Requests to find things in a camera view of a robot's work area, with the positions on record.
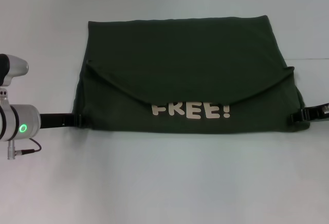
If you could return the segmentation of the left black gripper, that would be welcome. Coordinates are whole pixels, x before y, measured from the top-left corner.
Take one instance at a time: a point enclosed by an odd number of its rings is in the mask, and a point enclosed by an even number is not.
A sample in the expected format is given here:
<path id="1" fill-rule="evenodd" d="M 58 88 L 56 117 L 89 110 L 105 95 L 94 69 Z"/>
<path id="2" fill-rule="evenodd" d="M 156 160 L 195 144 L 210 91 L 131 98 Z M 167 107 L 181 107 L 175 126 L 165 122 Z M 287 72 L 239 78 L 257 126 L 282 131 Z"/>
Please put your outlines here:
<path id="1" fill-rule="evenodd" d="M 59 127 L 82 127 L 83 117 L 74 114 L 40 114 L 40 129 Z"/>

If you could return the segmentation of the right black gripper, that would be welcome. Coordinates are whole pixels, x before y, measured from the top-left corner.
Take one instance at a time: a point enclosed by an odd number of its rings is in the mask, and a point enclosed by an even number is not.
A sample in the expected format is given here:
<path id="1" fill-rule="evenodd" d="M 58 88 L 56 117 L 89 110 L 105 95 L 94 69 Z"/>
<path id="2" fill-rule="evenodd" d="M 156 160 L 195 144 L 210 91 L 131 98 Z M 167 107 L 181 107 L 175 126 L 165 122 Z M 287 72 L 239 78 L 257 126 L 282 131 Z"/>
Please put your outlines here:
<path id="1" fill-rule="evenodd" d="M 328 107 L 329 104 L 321 104 L 318 106 L 307 107 L 306 109 L 301 109 L 296 113 L 290 115 L 291 123 L 299 122 L 317 122 L 317 121 L 328 121 Z"/>

